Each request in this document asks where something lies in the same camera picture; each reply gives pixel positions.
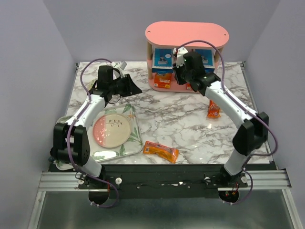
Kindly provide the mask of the white Harrys razor box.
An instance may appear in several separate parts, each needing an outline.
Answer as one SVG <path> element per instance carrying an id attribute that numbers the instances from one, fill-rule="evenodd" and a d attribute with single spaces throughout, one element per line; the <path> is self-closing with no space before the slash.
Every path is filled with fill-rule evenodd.
<path id="1" fill-rule="evenodd" d="M 207 73 L 215 70 L 214 52 L 211 49 L 191 49 L 191 51 L 200 54 Z"/>

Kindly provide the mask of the orange Gillette box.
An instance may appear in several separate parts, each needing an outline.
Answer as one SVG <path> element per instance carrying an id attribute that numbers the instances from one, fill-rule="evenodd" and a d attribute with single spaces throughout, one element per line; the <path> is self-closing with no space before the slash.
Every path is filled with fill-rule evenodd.
<path id="1" fill-rule="evenodd" d="M 154 87 L 170 88 L 171 86 L 171 73 L 156 73 L 154 78 Z"/>
<path id="2" fill-rule="evenodd" d="M 187 83 L 186 84 L 186 89 L 197 92 L 198 91 L 198 85 L 197 85 L 197 83 Z"/>

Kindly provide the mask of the orange razor bag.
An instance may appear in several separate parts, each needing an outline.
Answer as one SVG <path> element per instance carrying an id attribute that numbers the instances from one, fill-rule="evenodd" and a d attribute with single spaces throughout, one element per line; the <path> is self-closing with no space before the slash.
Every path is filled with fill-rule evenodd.
<path id="1" fill-rule="evenodd" d="M 210 119 L 220 118 L 221 117 L 220 112 L 221 112 L 220 107 L 214 101 L 210 100 L 207 118 L 210 118 Z"/>
<path id="2" fill-rule="evenodd" d="M 178 156 L 179 156 L 179 150 L 176 148 L 167 147 L 158 143 L 153 143 L 150 141 L 146 141 L 143 153 L 147 155 L 157 155 L 167 161 L 169 161 L 172 164 L 175 164 Z"/>

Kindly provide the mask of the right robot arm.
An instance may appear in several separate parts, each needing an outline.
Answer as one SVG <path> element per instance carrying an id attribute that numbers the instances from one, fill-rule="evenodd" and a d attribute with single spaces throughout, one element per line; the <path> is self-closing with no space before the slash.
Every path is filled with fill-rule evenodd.
<path id="1" fill-rule="evenodd" d="M 200 54 L 182 47 L 174 49 L 173 56 L 176 58 L 173 70 L 177 83 L 188 83 L 193 91 L 215 102 L 237 128 L 232 140 L 234 150 L 217 175 L 218 184 L 230 187 L 250 159 L 250 154 L 267 140 L 269 117 L 247 107 L 224 86 L 219 76 L 206 72 Z"/>

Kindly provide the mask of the orange razor bag front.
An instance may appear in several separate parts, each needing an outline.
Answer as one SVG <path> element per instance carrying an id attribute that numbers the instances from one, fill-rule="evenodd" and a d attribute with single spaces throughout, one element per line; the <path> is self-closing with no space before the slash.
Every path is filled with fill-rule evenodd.
<path id="1" fill-rule="evenodd" d="M 175 164 L 178 156 L 179 156 L 179 150 L 176 148 L 167 147 L 158 143 L 153 143 L 150 141 L 146 141 L 143 153 L 147 155 L 157 155 L 167 161 L 169 161 L 172 164 Z"/>

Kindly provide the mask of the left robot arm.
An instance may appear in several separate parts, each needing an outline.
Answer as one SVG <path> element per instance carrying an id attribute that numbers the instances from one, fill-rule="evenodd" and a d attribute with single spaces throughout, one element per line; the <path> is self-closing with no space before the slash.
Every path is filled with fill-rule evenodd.
<path id="1" fill-rule="evenodd" d="M 101 65 L 97 80 L 91 89 L 85 91 L 87 97 L 80 109 L 65 123 L 55 125 L 50 155 L 57 161 L 70 163 L 76 171 L 89 176 L 89 183 L 94 188 L 102 188 L 106 177 L 102 174 L 101 164 L 90 155 L 87 131 L 114 95 L 128 97 L 141 94 L 142 90 L 129 74 L 123 74 L 112 65 Z"/>

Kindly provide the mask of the blue Harrys razor box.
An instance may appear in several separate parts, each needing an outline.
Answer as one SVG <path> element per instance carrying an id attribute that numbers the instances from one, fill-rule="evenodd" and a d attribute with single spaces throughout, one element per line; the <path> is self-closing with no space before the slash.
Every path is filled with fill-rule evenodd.
<path id="1" fill-rule="evenodd" d="M 152 72 L 173 73 L 172 49 L 153 47 Z"/>

